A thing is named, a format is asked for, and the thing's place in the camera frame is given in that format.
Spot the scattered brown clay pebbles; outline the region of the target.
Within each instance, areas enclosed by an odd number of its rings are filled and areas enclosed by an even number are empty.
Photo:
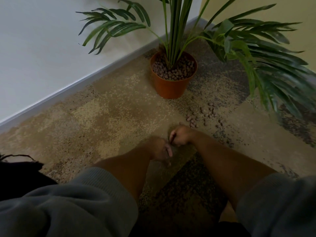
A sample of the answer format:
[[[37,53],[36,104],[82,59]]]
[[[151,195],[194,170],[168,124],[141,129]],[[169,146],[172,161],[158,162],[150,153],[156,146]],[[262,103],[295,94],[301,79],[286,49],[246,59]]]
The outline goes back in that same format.
[[[186,114],[186,122],[191,128],[199,128],[200,126],[207,127],[211,123],[215,123],[215,128],[224,128],[225,122],[220,117],[218,104],[208,102],[206,105],[190,105]]]

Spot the person's left forearm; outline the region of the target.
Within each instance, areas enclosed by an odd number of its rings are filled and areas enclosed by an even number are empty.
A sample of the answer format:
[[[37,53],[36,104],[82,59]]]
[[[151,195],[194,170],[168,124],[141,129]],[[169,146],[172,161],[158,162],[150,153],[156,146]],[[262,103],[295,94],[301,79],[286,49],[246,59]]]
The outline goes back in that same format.
[[[125,154],[103,159],[92,167],[111,173],[138,203],[152,156],[148,145],[142,144]]]

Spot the person's right hand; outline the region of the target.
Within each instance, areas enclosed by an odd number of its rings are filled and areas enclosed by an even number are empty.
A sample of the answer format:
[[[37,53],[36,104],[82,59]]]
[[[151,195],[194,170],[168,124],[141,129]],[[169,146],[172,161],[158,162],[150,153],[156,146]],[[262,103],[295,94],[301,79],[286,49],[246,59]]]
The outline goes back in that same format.
[[[195,137],[199,133],[197,130],[186,125],[178,125],[174,130],[177,131],[175,143],[178,144],[178,146],[193,144]]]

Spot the person's right forearm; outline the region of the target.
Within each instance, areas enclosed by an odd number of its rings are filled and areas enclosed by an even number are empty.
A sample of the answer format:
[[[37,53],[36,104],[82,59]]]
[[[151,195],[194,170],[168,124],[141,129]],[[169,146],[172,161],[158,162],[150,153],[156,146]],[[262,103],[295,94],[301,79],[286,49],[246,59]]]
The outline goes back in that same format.
[[[241,198],[258,182],[277,173],[271,167],[226,147],[201,131],[192,130],[188,140],[200,153],[211,176],[234,210]]]

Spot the brown clay pebbles in pot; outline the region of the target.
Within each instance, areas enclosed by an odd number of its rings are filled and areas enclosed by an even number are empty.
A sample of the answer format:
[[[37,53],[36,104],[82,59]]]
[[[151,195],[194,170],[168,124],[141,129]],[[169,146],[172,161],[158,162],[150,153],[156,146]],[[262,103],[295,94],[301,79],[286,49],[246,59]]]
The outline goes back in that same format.
[[[197,70],[195,61],[186,55],[182,55],[173,67],[168,67],[163,55],[158,54],[151,67],[158,77],[171,81],[188,79]]]

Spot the person's left hand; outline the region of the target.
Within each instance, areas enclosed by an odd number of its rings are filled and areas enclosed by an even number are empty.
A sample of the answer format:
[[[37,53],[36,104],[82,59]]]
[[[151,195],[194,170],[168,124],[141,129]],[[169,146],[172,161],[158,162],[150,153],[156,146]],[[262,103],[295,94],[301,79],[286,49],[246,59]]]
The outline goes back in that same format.
[[[144,146],[149,153],[150,160],[152,161],[165,161],[164,160],[164,145],[169,143],[166,139],[158,136],[151,136],[148,138]]]

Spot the orange plastic plant pot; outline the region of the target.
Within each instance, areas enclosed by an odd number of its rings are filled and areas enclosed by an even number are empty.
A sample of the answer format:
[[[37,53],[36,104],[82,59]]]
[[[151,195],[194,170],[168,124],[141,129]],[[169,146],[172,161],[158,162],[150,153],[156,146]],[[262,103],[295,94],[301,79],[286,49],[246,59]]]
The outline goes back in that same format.
[[[151,80],[153,82],[153,86],[156,90],[156,92],[163,98],[165,99],[177,99],[180,98],[183,94],[184,91],[186,90],[189,82],[193,79],[193,77],[195,76],[197,70],[195,71],[195,73],[193,74],[192,77],[185,79],[185,80],[178,80],[178,81],[171,81],[171,80],[164,80],[160,77],[158,77],[153,71],[152,71],[152,67],[151,64],[153,64],[155,58],[157,57],[158,54],[162,54],[163,53],[161,51],[155,53],[151,59],[150,59],[150,69],[151,69]],[[195,58],[190,55],[187,52],[183,52],[182,55],[186,55],[190,58],[192,58],[195,63],[196,63],[196,67],[197,66],[197,62],[195,60]]]

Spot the green palm plant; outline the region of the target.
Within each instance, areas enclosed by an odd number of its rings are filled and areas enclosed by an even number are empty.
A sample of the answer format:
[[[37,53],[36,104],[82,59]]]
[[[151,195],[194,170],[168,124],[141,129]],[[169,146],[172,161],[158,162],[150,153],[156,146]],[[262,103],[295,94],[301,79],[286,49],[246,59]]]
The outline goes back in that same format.
[[[303,51],[292,51],[284,32],[294,32],[302,22],[262,21],[248,18],[257,12],[267,11],[276,4],[257,7],[213,26],[217,18],[236,0],[228,0],[198,33],[195,31],[210,0],[206,0],[196,18],[191,31],[185,36],[189,12],[193,0],[156,0],[163,8],[165,37],[162,39],[151,28],[151,20],[145,8],[136,1],[118,0],[126,8],[98,7],[91,11],[76,11],[85,16],[85,22],[78,35],[90,25],[95,26],[86,36],[82,46],[94,40],[90,53],[99,55],[105,45],[115,38],[137,30],[148,30],[158,38],[159,51],[168,67],[173,67],[187,46],[202,39],[207,42],[217,59],[223,63],[237,60],[243,66],[253,99],[255,90],[259,92],[262,106],[268,112],[279,112],[279,103],[296,118],[302,118],[297,104],[316,114],[316,73],[307,68],[305,60],[297,56]]]

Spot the grey sweatshirt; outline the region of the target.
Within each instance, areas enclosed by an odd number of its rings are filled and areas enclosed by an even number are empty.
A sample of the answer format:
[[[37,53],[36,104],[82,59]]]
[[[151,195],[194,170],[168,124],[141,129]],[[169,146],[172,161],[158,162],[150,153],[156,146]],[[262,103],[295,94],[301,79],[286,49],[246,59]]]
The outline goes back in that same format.
[[[239,222],[253,237],[316,237],[316,176],[268,175],[239,200]],[[92,167],[68,184],[0,202],[0,237],[127,237],[138,218],[131,194]]]

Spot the white skirting board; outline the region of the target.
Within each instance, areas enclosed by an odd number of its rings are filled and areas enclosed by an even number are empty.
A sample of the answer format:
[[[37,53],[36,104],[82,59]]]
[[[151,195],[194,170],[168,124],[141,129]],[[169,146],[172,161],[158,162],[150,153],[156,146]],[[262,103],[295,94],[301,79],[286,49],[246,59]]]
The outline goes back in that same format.
[[[52,20],[0,23],[0,133],[18,125],[102,75],[144,54],[155,44],[149,31],[112,44],[110,54],[94,57],[79,45],[80,24],[60,16]]]

